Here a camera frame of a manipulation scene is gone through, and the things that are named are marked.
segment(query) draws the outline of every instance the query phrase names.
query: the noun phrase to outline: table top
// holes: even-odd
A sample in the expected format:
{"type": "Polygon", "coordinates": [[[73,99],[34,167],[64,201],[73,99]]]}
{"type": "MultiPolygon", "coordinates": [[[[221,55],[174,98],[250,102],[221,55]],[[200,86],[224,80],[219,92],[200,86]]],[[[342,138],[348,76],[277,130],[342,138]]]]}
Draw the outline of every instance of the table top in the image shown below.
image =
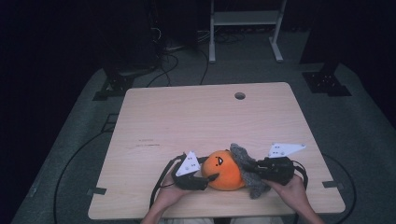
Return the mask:
{"type": "MultiPolygon", "coordinates": [[[[289,84],[253,83],[128,90],[97,183],[106,193],[93,195],[89,217],[142,218],[170,160],[191,150],[197,157],[208,156],[231,143],[256,160],[263,160],[273,143],[305,144],[289,158],[307,171],[312,207],[321,214],[345,210],[338,189],[323,187],[332,176],[289,84]]],[[[246,188],[208,187],[182,198],[163,217],[292,213],[272,189],[251,200],[246,188]]]]}

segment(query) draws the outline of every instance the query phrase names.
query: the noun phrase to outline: person's right hand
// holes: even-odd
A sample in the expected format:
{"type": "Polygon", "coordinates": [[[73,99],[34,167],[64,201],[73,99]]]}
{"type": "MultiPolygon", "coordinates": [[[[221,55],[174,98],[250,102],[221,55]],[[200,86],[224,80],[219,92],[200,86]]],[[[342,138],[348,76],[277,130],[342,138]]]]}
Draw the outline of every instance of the person's right hand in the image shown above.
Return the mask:
{"type": "Polygon", "coordinates": [[[263,182],[273,188],[283,202],[300,215],[305,222],[324,223],[309,204],[303,180],[298,175],[294,175],[286,186],[269,180],[263,180],[263,182]]]}

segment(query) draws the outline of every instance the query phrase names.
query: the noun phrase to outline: orange plush toy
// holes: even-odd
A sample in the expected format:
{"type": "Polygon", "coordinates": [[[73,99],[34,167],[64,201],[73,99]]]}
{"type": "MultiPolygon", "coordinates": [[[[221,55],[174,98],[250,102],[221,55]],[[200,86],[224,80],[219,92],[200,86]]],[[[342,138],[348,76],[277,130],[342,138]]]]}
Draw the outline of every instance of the orange plush toy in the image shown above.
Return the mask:
{"type": "Polygon", "coordinates": [[[201,168],[202,176],[219,175],[209,186],[220,190],[236,190],[245,186],[238,164],[229,150],[215,151],[209,155],[201,168]]]}

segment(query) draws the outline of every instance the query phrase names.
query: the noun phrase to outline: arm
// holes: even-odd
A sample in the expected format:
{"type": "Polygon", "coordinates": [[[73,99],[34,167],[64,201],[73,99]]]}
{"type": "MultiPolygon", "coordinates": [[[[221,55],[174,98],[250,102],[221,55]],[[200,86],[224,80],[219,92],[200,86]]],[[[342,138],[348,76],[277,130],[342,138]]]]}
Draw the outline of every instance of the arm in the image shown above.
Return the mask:
{"type": "Polygon", "coordinates": [[[163,179],[163,186],[168,187],[160,188],[157,198],[143,218],[141,222],[142,224],[158,223],[166,209],[177,203],[184,195],[191,192],[190,190],[180,189],[173,184],[174,181],[170,172],[163,179]]]}
{"type": "Polygon", "coordinates": [[[293,209],[306,223],[324,224],[324,221],[315,213],[309,204],[303,184],[303,180],[294,175],[293,179],[286,185],[282,186],[276,182],[263,180],[264,183],[273,188],[283,202],[293,209]]]}

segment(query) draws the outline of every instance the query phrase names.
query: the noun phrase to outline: white metal frame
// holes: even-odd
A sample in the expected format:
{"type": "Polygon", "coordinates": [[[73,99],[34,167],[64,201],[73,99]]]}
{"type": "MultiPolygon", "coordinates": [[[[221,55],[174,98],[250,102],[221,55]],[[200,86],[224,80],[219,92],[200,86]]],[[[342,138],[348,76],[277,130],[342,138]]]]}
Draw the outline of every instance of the white metal frame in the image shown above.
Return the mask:
{"type": "Polygon", "coordinates": [[[262,25],[274,24],[275,31],[269,37],[271,48],[275,54],[278,63],[283,62],[283,57],[277,46],[280,25],[282,24],[287,0],[282,0],[280,10],[269,11],[226,11],[215,12],[215,0],[210,5],[210,42],[209,42],[209,62],[216,61],[215,52],[215,26],[217,25],[262,25]]]}

